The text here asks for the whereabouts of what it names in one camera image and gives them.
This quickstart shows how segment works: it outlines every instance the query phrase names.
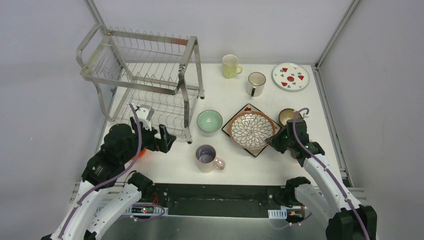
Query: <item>gray floor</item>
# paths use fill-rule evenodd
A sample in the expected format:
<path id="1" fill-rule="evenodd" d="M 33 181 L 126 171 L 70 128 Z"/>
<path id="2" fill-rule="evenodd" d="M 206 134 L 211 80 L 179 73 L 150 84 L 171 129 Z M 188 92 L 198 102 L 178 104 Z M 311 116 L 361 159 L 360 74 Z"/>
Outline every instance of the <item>gray floor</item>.
<path id="1" fill-rule="evenodd" d="M 325 229 L 311 217 L 301 226 L 282 219 L 166 216 L 150 222 L 116 221 L 102 240 L 325 240 Z"/>

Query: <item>white wall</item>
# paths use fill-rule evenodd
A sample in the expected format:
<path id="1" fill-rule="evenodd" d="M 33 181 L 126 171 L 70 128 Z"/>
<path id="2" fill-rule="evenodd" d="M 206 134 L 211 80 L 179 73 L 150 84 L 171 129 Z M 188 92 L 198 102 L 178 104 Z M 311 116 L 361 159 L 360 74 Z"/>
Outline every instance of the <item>white wall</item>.
<path id="1" fill-rule="evenodd" d="M 351 0 L 96 0 L 108 26 L 198 36 L 202 61 L 316 63 Z"/>
<path id="2" fill-rule="evenodd" d="M 2 240 L 52 233 L 93 155 L 103 115 L 75 60 L 93 24 L 82 0 L 0 3 Z"/>
<path id="3" fill-rule="evenodd" d="M 377 211 L 381 239 L 423 230 L 423 10 L 422 0 L 362 1 L 322 66 L 350 174 Z"/>

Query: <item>dish rack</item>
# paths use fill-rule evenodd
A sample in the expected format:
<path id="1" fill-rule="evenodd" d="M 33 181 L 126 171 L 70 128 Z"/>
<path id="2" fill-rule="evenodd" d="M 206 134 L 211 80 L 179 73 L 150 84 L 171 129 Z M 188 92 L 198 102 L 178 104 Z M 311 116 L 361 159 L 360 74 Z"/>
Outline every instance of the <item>dish rack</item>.
<path id="1" fill-rule="evenodd" d="M 84 62 L 83 50 L 99 30 L 103 38 Z M 193 53 L 198 86 L 186 84 L 185 79 Z M 94 84 L 101 111 L 108 121 L 128 124 L 129 103 L 148 105 L 154 109 L 153 126 L 164 124 L 171 134 L 192 143 L 189 127 L 193 111 L 198 97 L 205 98 L 196 36 L 184 39 L 96 24 L 78 46 L 76 61 L 82 68 L 80 74 L 84 80 Z M 112 115 L 106 108 L 99 84 L 116 86 L 116 90 L 123 93 Z"/>

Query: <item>yellow mug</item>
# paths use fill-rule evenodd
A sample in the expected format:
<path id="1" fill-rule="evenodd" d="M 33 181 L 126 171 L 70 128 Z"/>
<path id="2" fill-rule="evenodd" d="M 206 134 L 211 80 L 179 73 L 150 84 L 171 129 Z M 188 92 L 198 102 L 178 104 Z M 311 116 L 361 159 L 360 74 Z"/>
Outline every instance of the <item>yellow mug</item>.
<path id="1" fill-rule="evenodd" d="M 232 55 L 228 54 L 222 58 L 222 75 L 227 79 L 234 77 L 237 74 L 241 74 L 243 72 L 243 67 L 238 65 L 239 59 Z"/>

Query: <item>pink mug handle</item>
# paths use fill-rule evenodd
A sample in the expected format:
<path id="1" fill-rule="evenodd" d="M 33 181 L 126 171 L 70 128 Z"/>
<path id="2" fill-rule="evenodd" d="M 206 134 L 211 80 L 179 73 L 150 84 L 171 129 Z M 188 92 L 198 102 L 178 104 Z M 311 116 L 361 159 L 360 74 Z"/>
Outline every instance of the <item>pink mug handle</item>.
<path id="1" fill-rule="evenodd" d="M 220 158 L 215 158 L 214 160 L 213 160 L 213 165 L 215 166 L 215 168 L 216 169 L 218 169 L 218 170 L 224 170 L 225 169 L 225 166 L 226 166 L 226 163 L 225 163 L 225 161 L 224 160 L 222 160 L 222 159 L 220 159 Z"/>

